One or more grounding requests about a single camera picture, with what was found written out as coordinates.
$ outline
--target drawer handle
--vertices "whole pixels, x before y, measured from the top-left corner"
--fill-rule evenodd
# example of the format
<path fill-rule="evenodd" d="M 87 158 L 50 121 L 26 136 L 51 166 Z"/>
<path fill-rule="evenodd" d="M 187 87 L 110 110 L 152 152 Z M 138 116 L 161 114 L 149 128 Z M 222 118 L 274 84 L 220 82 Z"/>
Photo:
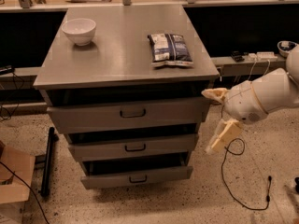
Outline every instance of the drawer handle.
<path fill-rule="evenodd" d="M 120 111 L 120 116 L 122 117 L 122 118 L 137 118 L 137 117 L 143 117 L 143 116 L 145 116 L 147 114 L 147 111 L 146 111 L 146 109 L 144 108 L 144 109 L 142 109 L 141 111 L 139 111 L 139 112 L 124 112 L 124 111 Z"/>
<path fill-rule="evenodd" d="M 140 152 L 146 150 L 146 148 L 147 148 L 146 144 L 143 144 L 143 147 L 135 147 L 135 148 L 129 148 L 128 146 L 124 146 L 124 149 L 127 152 Z"/>
<path fill-rule="evenodd" d="M 144 178 L 131 178 L 129 177 L 130 183 L 145 183 L 148 181 L 148 177 L 145 175 Z"/>

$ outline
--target cardboard box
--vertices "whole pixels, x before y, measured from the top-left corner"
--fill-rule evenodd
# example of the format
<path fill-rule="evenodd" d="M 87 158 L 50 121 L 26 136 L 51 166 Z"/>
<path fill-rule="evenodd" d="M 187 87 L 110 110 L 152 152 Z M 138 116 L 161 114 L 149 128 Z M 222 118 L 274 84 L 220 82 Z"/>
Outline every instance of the cardboard box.
<path fill-rule="evenodd" d="M 32 182 L 35 160 L 35 156 L 5 146 L 0 141 L 0 161 L 29 186 Z M 0 218 L 3 220 L 4 217 L 7 219 L 19 217 L 20 206 L 28 200 L 29 194 L 28 187 L 0 163 Z"/>

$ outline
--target open drawer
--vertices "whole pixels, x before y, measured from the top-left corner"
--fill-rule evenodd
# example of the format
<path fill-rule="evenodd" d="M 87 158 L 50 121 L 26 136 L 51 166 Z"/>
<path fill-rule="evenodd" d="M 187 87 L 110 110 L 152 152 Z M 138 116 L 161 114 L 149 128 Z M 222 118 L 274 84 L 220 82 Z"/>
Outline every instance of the open drawer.
<path fill-rule="evenodd" d="M 193 151 L 197 140 L 198 135 L 193 133 L 169 137 L 70 144 L 68 149 L 76 161 L 110 160 Z"/>
<path fill-rule="evenodd" d="M 188 153 L 110 161 L 84 161 L 86 176 L 81 178 L 85 189 L 132 186 L 188 179 L 192 167 L 186 166 Z"/>
<path fill-rule="evenodd" d="M 49 107 L 59 133 L 86 133 L 200 123 L 209 102 L 204 97 L 101 105 Z"/>

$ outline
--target black metal bar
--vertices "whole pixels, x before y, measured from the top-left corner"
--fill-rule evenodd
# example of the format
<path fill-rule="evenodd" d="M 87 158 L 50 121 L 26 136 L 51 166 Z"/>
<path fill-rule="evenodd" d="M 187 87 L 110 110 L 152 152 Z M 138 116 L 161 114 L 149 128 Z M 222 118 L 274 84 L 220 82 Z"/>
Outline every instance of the black metal bar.
<path fill-rule="evenodd" d="M 51 159 L 52 159 L 52 152 L 53 146 L 55 143 L 55 129 L 53 127 L 49 128 L 49 135 L 48 135 L 48 143 L 47 143 L 47 152 L 46 152 L 46 159 L 45 159 L 45 167 L 44 167 L 44 174 L 43 174 L 43 181 L 41 184 L 41 191 L 40 195 L 42 197 L 47 197 L 50 194 L 50 166 L 51 166 Z"/>

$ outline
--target concrete floor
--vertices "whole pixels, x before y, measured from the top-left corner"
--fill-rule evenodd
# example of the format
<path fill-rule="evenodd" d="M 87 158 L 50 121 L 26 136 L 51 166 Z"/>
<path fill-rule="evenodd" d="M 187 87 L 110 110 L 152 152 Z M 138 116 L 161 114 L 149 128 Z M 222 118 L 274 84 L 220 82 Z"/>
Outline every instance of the concrete floor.
<path fill-rule="evenodd" d="M 56 144 L 50 196 L 41 198 L 42 172 L 34 172 L 32 188 L 49 223 L 295 223 L 299 217 L 299 194 L 294 178 L 299 176 L 299 112 L 280 110 L 267 120 L 246 126 L 242 138 L 245 153 L 228 155 L 224 175 L 234 196 L 253 208 L 266 207 L 267 178 L 272 176 L 271 201 L 265 211 L 251 211 L 233 200 L 221 180 L 224 151 L 212 156 L 206 144 L 221 117 L 221 107 L 211 107 L 200 128 L 192 154 L 189 180 L 114 189 L 86 190 L 80 183 L 83 171 L 74 162 L 62 135 Z M 47 114 L 15 116 L 0 122 L 0 138 L 6 145 L 32 155 L 45 153 Z M 234 151 L 241 150 L 235 144 Z M 45 223 L 31 194 L 25 203 L 22 223 Z"/>

